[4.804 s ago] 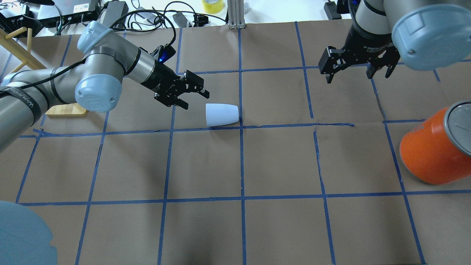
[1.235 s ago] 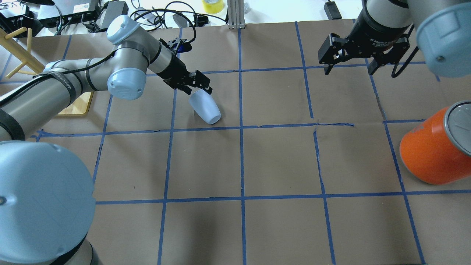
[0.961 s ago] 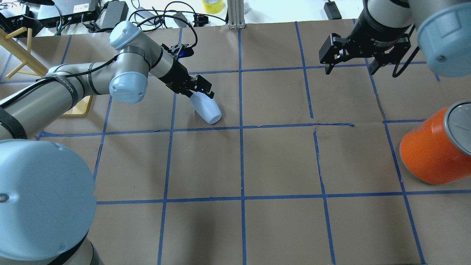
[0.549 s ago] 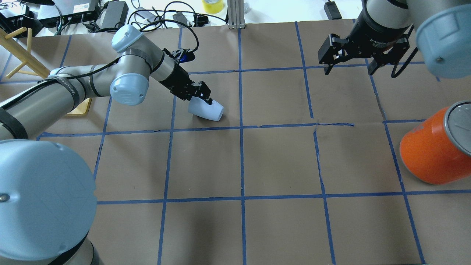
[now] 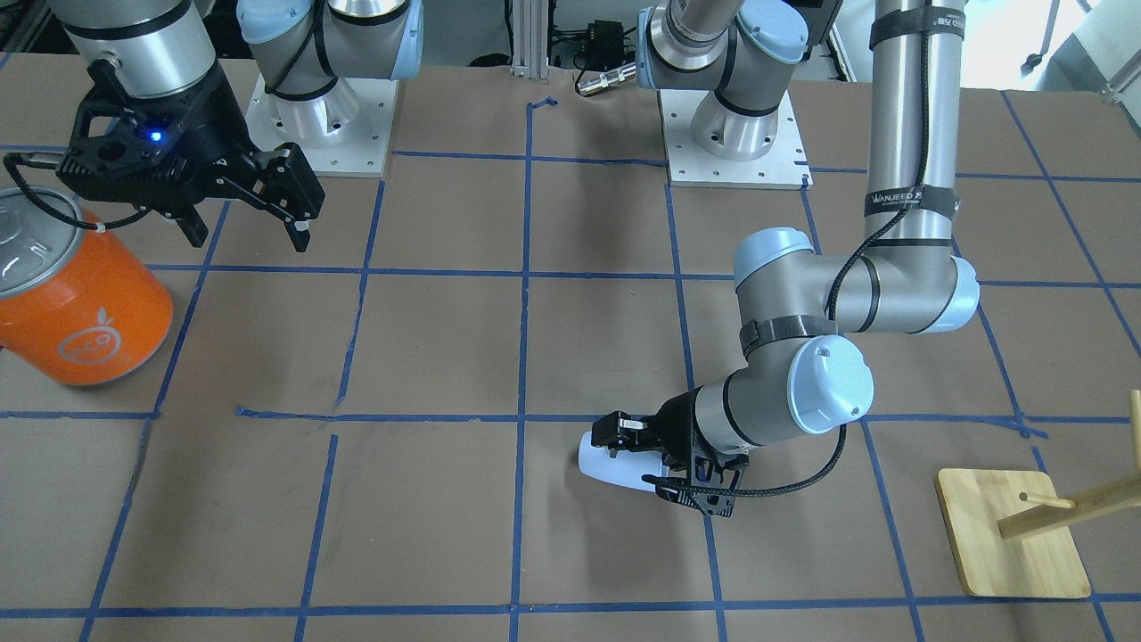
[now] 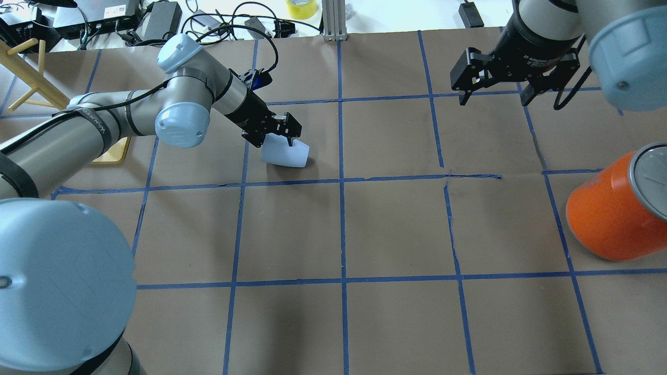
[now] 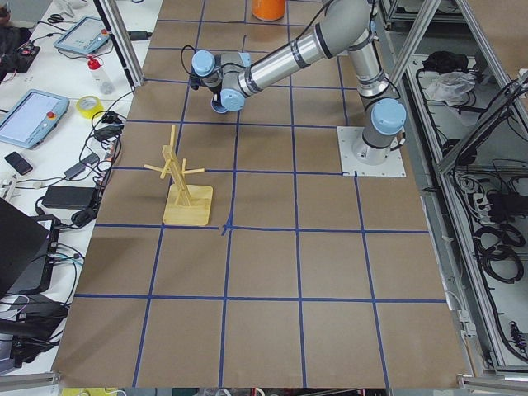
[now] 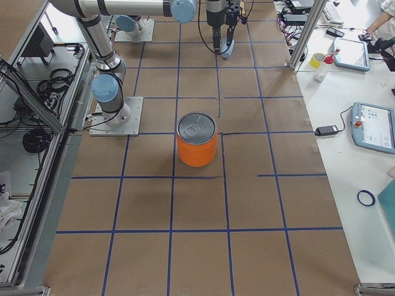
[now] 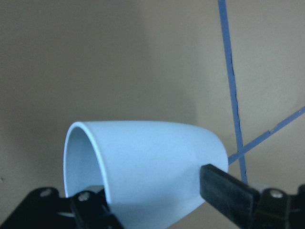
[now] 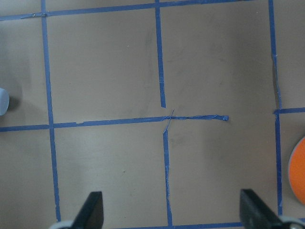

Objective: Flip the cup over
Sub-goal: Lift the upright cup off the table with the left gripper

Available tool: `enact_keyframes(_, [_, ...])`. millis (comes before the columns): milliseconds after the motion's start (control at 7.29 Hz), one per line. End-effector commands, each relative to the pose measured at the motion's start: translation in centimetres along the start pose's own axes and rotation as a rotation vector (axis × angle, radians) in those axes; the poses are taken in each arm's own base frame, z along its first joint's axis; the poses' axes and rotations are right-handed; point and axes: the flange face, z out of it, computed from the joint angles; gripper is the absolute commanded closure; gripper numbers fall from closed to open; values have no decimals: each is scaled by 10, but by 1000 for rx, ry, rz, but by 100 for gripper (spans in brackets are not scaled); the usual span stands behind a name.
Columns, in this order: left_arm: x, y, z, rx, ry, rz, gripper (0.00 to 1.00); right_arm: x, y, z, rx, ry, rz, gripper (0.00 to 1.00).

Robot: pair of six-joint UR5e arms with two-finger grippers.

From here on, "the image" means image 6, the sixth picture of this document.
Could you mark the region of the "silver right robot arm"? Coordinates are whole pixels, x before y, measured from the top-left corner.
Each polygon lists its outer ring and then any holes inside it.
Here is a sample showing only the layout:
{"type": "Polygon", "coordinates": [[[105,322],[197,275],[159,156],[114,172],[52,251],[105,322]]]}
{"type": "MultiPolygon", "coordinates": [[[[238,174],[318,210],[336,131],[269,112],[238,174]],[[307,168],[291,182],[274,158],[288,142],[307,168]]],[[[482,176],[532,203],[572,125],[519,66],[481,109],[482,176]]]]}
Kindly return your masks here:
{"type": "Polygon", "coordinates": [[[665,1],[514,1],[490,53],[469,47],[450,72],[465,105],[473,92],[526,83],[522,105],[556,92],[567,105],[594,73],[608,103],[624,111],[665,108],[665,1]]]}

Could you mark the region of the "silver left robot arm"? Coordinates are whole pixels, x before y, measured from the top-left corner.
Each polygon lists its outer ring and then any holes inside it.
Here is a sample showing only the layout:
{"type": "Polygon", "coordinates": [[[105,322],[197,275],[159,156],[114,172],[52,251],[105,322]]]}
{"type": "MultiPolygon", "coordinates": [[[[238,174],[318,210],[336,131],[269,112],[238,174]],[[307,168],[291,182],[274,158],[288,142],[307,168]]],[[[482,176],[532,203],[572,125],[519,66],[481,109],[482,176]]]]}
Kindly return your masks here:
{"type": "Polygon", "coordinates": [[[269,70],[236,74],[183,33],[162,46],[157,65],[158,86],[76,96],[2,143],[2,374],[144,373],[124,337],[137,294],[129,242],[97,209],[48,199],[118,142],[154,135],[193,148],[215,110],[264,163],[306,166],[300,122],[255,93],[271,83],[269,70]]]}

